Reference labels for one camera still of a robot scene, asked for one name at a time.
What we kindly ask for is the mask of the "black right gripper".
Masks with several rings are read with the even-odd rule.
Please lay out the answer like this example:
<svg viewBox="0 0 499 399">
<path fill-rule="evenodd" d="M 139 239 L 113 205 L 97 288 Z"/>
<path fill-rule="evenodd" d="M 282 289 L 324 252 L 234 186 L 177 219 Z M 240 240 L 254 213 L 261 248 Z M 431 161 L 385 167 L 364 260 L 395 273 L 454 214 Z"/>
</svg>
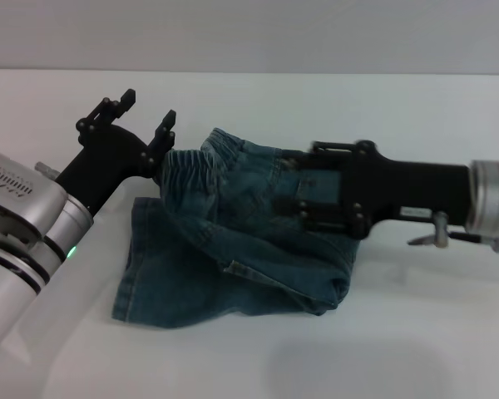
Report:
<svg viewBox="0 0 499 399">
<path fill-rule="evenodd" d="M 368 237 L 384 220 L 430 223 L 443 212 L 447 223 L 463 226 L 471 209 L 469 168 L 390 160 L 372 141 L 354 144 L 314 141 L 309 150 L 282 150 L 282 159 L 298 170 L 341 170 L 339 204 L 275 198 L 279 216 L 300 218 L 308 231 Z M 428 216 L 404 214 L 402 208 L 427 209 Z"/>
</svg>

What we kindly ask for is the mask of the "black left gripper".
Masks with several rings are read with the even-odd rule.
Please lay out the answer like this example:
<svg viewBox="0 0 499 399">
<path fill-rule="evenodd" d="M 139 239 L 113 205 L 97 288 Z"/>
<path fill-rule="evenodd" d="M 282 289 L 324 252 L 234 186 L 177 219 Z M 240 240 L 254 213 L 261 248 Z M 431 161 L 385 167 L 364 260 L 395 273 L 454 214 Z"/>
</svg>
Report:
<svg viewBox="0 0 499 399">
<path fill-rule="evenodd" d="M 87 117 L 76 123 L 82 150 L 56 182 L 92 216 L 124 180 L 135 176 L 154 178 L 175 144 L 174 110 L 166 113 L 149 143 L 112 124 L 135 103 L 136 91 L 133 89 L 126 90 L 119 100 L 104 97 Z"/>
</svg>

